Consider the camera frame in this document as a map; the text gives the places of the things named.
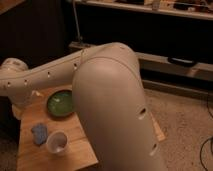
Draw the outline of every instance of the paper cup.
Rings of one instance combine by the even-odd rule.
[[[62,131],[55,131],[48,136],[46,148],[52,154],[63,155],[67,147],[67,143],[67,135]]]

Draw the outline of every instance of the green bowl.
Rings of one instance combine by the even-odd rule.
[[[66,117],[74,112],[71,90],[60,90],[47,100],[47,110],[54,117]]]

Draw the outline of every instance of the floor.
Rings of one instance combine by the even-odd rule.
[[[206,101],[145,90],[150,110],[166,135],[161,150],[169,171],[202,171],[199,161],[201,144],[213,136],[213,118]],[[16,168],[17,145],[0,132],[0,171]],[[210,144],[203,150],[203,161],[213,171]]]

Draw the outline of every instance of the wooden tabletop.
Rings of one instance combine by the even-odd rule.
[[[21,119],[17,171],[74,171],[97,163],[77,115],[73,114],[56,121],[46,112],[47,97],[57,90],[67,88],[70,89],[71,86],[41,91],[44,96],[37,97],[24,111]],[[65,155],[50,154],[45,144],[40,147],[34,144],[31,128],[38,123],[47,126],[48,134],[56,130],[67,133],[68,148]]]

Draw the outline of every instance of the sponge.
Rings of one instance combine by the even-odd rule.
[[[47,140],[47,127],[42,123],[38,123],[32,127],[31,132],[34,136],[34,143],[38,146],[42,145]]]

